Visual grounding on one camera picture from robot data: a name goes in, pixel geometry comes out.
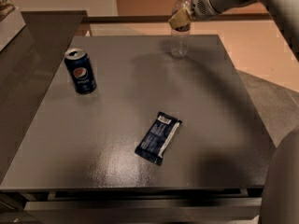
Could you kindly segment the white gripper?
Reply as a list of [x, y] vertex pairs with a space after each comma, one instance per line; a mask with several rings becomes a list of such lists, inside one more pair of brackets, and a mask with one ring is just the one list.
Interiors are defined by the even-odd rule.
[[175, 9], [168, 23], [172, 29], [188, 28], [194, 18], [198, 21], [208, 21], [228, 9], [229, 0], [192, 0], [192, 9]]

